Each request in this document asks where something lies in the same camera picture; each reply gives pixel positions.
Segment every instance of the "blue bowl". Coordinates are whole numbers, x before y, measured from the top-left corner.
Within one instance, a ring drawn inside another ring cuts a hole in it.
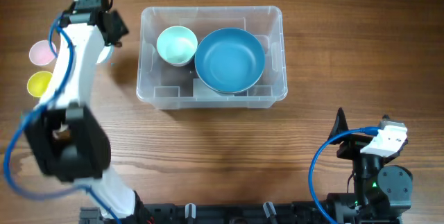
[[[265,53],[251,33],[223,28],[202,40],[194,62],[197,74],[208,87],[222,93],[239,93],[261,77]]]

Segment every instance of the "yellow cup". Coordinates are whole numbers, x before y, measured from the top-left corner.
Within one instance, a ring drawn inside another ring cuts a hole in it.
[[[43,96],[52,77],[53,74],[49,71],[39,71],[35,73],[28,80],[26,86],[28,88],[28,93],[37,98]]]

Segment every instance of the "brown tabletop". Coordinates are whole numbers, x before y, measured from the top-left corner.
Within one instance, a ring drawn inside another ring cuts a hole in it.
[[[30,47],[47,38],[71,0],[0,0],[0,153],[37,100],[26,81],[39,70]],[[140,15],[149,6],[264,6],[282,10],[289,93],[266,110],[159,111],[137,99]],[[91,108],[112,145],[112,163],[145,203],[288,203],[311,200],[307,171],[338,107],[349,126],[383,114],[405,121],[409,144],[393,164],[414,176],[404,222],[444,219],[444,0],[114,0],[130,29],[97,67]],[[318,197],[345,192],[351,163],[321,155]],[[25,139],[12,157],[24,187],[59,189],[43,178]],[[91,206],[78,193],[32,202],[0,180],[2,223],[76,223]]]

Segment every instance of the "transparent storage box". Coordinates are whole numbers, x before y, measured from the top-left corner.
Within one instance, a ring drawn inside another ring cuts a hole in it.
[[[262,44],[266,64],[261,78],[239,94],[221,94],[198,77],[194,62],[174,67],[159,56],[156,42],[170,26],[185,26],[202,41],[220,28],[235,27],[253,34]],[[282,13],[275,6],[150,7],[142,13],[137,96],[157,109],[191,107],[268,108],[288,92]]]

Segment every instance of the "mint green cup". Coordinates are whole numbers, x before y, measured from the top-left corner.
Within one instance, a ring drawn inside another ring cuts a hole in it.
[[[197,50],[196,35],[184,26],[172,26],[160,33],[157,52],[171,65],[181,67],[193,60]]]

